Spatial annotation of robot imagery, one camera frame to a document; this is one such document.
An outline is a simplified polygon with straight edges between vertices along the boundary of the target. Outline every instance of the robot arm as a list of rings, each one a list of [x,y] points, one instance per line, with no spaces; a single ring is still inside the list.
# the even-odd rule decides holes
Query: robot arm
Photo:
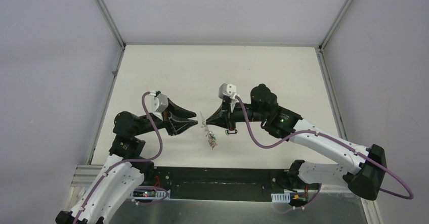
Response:
[[[240,105],[235,104],[236,87],[231,84],[223,84],[220,87],[219,97],[222,98],[221,107],[207,119],[206,123],[234,131],[236,122],[244,122]],[[303,119],[299,114],[278,105],[277,96],[273,94],[264,84],[253,88],[250,92],[251,103],[244,104],[250,121],[261,122],[261,128],[271,136],[284,138],[291,136],[288,140],[293,143],[308,147],[337,164],[315,164],[304,160],[296,160],[288,171],[289,178],[296,178],[306,184],[326,183],[339,186],[347,186],[356,195],[375,200],[384,178],[384,171],[367,162],[363,157],[355,154],[332,140],[321,137],[323,133],[331,138],[357,149],[365,156],[386,167],[384,149],[373,145],[367,149],[336,136],[328,134]],[[297,131],[311,131],[316,133],[293,134]]]
[[[150,115],[158,129],[165,128],[170,136],[175,136],[198,124],[198,121],[189,119],[196,116],[194,112],[177,106],[160,92],[151,95],[154,98],[151,102],[153,113]],[[142,185],[153,168],[151,161],[135,161],[144,159],[140,153],[146,143],[135,136],[154,130],[147,116],[124,111],[115,117],[114,123],[116,137],[102,170],[79,202],[69,212],[61,211],[57,215],[57,224],[109,223],[117,209],[136,187]]]

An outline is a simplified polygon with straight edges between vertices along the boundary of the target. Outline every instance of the white tabletop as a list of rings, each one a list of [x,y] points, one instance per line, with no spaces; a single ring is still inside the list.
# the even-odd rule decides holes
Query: white tabletop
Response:
[[[296,159],[332,162],[291,142],[261,149],[250,139],[244,123],[237,124],[237,135],[229,136],[224,129],[210,126],[218,143],[212,150],[201,128],[200,111],[207,118],[218,109],[218,89],[222,83],[236,85],[245,103],[250,103],[250,90],[264,83],[277,95],[280,106],[337,135],[314,48],[127,46],[92,164],[104,164],[108,156],[115,137],[112,130],[116,114],[129,111],[144,115],[141,96],[150,90],[160,90],[177,105],[196,112],[194,119],[199,121],[199,125],[174,137],[168,136],[165,129],[160,130],[164,149],[154,160],[157,166],[289,168]],[[260,129],[259,123],[252,123],[252,129],[264,145],[278,140]],[[157,153],[159,143],[154,132],[138,138],[146,141],[143,157]]]

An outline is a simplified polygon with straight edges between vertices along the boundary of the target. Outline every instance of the gray floor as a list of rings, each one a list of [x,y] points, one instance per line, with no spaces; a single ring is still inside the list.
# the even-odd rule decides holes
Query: gray floor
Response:
[[[279,213],[289,208],[285,203],[262,202],[168,200],[151,206],[125,202],[111,224],[367,223],[362,202],[353,194],[320,194],[305,211]]]

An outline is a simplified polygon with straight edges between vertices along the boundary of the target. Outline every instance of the metal frame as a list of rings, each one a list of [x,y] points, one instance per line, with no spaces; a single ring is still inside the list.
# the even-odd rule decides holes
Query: metal frame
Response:
[[[233,44],[233,43],[129,43],[133,45],[202,45],[202,46],[208,46],[208,45],[222,45],[222,46],[282,46],[282,47],[315,47],[316,55],[319,60],[320,69],[322,72],[322,77],[325,83],[325,87],[328,93],[329,101],[332,108],[332,113],[334,115],[335,124],[337,126],[338,135],[347,140],[347,134],[346,130],[344,128],[342,118],[340,115],[338,103],[337,103],[337,96],[335,93],[335,88],[331,80],[329,67],[324,59],[324,49],[326,48],[327,44],[329,43],[330,39],[334,35],[337,28],[340,26],[340,23],[342,19],[345,17],[347,11],[350,9],[351,5],[353,4],[354,0],[346,0],[343,4],[342,8],[340,9],[337,17],[335,18],[333,24],[329,28],[329,31],[325,35],[323,42],[318,45],[301,45],[301,44]],[[113,88],[116,82],[116,76],[119,71],[125,47],[126,44],[120,35],[120,32],[115,25],[113,18],[107,9],[106,4],[104,3],[104,0],[95,0],[95,3],[100,9],[100,12],[102,13],[107,25],[109,26],[110,30],[112,31],[112,34],[115,36],[117,42],[119,43],[119,46],[121,47],[121,54],[118,59],[118,64],[116,66],[115,71],[112,72],[113,79],[112,83],[110,85],[109,94],[107,97],[107,100],[105,102],[105,105],[103,107],[103,113],[102,117],[99,122],[99,127],[95,136],[94,141],[92,142],[91,150],[87,157],[87,165],[78,165],[76,168],[76,172],[74,174],[72,183],[70,185],[69,193],[67,195],[67,199],[65,201],[65,204],[63,206],[63,209],[69,210],[77,201],[78,199],[83,195],[85,187],[89,187],[91,183],[94,181],[95,177],[100,172],[102,166],[101,165],[90,165],[90,162],[92,160],[92,156],[96,147],[96,143],[98,140],[98,137],[100,135],[102,123],[104,121],[104,117],[106,115],[107,107],[113,92]],[[322,186],[322,193],[351,193],[350,190],[343,188],[343,187],[337,187],[337,186],[329,186],[329,185],[323,185]],[[375,223],[383,223],[380,211],[378,209],[378,204],[376,201],[368,201],[365,199],[362,199],[362,206],[367,218],[367,221],[369,224],[375,224]]]

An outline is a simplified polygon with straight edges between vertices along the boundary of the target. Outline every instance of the white arm segment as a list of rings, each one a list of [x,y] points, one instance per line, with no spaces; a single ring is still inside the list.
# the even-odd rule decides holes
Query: white arm segment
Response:
[[[93,189],[95,183],[103,173],[113,164],[123,160],[122,157],[111,155],[107,157],[106,163],[97,175],[90,188],[75,206],[71,208],[72,216],[76,216],[84,199]],[[79,220],[87,219],[88,224],[94,224],[102,216],[103,223],[109,223],[111,217],[118,210],[124,200],[130,196],[133,190],[144,181],[144,174],[126,162],[115,167],[98,185],[97,189],[88,200],[85,210],[80,214]]]
[[[294,129],[299,130],[313,130],[316,132],[321,132],[331,137],[334,137],[345,144],[353,147],[354,149],[359,150],[365,156],[368,156],[368,152],[365,146],[360,146],[346,140],[343,140],[339,137],[331,135],[313,124],[309,123],[307,120],[299,120]],[[338,164],[314,164],[310,162],[305,162],[301,165],[299,169],[299,177],[306,183],[329,183],[335,185],[347,185],[342,180],[342,176],[347,174],[357,174],[360,171],[359,164],[365,163],[365,159],[360,156],[355,155],[352,151],[340,146],[338,143],[335,143],[327,138],[316,136],[311,133],[304,133],[293,136],[290,138],[290,141],[302,146],[308,147],[323,156],[335,161]]]

